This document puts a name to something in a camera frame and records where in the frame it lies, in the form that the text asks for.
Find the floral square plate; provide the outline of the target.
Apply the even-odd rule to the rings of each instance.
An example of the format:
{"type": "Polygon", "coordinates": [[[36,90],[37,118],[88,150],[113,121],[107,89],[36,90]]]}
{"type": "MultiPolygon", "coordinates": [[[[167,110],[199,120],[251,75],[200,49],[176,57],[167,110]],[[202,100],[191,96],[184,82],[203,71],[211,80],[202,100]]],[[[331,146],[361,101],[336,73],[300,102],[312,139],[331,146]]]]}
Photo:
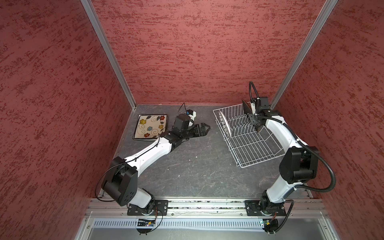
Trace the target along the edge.
{"type": "Polygon", "coordinates": [[[135,132],[134,140],[152,141],[164,133],[167,129],[168,116],[160,115],[139,115],[135,132]]]}

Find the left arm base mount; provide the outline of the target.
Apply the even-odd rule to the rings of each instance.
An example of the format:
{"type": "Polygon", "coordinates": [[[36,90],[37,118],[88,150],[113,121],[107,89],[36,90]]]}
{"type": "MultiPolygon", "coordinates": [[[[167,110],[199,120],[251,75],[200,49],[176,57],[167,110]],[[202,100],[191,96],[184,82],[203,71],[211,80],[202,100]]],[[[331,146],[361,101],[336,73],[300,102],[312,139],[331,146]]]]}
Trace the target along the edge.
{"type": "Polygon", "coordinates": [[[168,200],[151,200],[145,208],[140,208],[137,205],[128,205],[128,216],[166,216],[168,211],[168,200]]]}

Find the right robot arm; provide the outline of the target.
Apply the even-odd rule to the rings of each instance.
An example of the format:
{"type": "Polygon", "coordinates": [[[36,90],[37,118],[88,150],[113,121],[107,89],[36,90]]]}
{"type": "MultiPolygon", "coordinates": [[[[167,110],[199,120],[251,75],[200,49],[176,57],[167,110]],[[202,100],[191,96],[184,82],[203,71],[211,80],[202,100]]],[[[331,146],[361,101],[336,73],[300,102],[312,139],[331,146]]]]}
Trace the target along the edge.
{"type": "Polygon", "coordinates": [[[318,158],[298,143],[300,138],[288,129],[284,117],[278,111],[257,110],[255,103],[243,101],[244,113],[258,131],[264,126],[270,130],[285,152],[279,165],[280,176],[263,192],[258,207],[265,216],[270,216],[282,209],[288,196],[299,186],[316,177],[318,158]]]}

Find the white round bowl plate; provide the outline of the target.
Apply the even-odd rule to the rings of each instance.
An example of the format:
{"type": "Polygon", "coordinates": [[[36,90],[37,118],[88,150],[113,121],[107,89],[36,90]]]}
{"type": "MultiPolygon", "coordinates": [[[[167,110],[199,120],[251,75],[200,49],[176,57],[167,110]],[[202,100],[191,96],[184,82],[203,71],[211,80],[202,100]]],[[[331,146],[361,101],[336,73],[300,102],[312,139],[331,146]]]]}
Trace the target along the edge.
{"type": "Polygon", "coordinates": [[[219,111],[219,118],[220,118],[220,123],[222,125],[223,131],[226,135],[226,138],[230,139],[232,137],[232,130],[227,118],[225,117],[222,111],[219,111]]]}

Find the black plate yellow rim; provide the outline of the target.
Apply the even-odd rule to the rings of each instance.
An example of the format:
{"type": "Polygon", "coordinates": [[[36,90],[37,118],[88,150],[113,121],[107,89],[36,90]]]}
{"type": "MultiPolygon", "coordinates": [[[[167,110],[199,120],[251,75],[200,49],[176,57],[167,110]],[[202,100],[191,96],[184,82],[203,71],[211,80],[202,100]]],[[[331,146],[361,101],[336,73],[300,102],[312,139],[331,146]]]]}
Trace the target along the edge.
{"type": "Polygon", "coordinates": [[[254,118],[255,113],[253,110],[253,105],[251,103],[247,103],[244,99],[242,99],[244,114],[247,115],[249,118],[254,118]]]}

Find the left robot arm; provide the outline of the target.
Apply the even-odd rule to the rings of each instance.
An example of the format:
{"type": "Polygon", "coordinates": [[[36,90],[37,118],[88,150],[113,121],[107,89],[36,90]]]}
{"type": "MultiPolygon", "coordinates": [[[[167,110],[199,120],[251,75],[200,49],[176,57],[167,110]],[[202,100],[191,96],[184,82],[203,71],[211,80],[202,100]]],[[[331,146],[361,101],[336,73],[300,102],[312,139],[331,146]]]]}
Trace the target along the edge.
{"type": "Polygon", "coordinates": [[[211,126],[205,123],[195,123],[195,112],[192,110],[179,114],[171,130],[161,133],[152,144],[129,157],[114,158],[109,169],[100,178],[101,189],[112,198],[112,202],[120,206],[133,207],[144,216],[156,214],[156,199],[151,193],[138,187],[139,176],[183,142],[204,137],[210,129],[211,126]]]}

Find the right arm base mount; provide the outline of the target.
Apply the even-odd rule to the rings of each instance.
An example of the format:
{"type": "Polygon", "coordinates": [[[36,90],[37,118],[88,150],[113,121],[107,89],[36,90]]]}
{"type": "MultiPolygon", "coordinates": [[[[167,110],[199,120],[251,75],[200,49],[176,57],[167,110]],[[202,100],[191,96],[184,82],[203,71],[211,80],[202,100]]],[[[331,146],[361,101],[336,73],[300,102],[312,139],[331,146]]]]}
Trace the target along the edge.
{"type": "Polygon", "coordinates": [[[260,200],[246,200],[245,209],[247,216],[264,216],[264,217],[283,217],[286,216],[286,210],[283,203],[271,203],[260,200]]]}

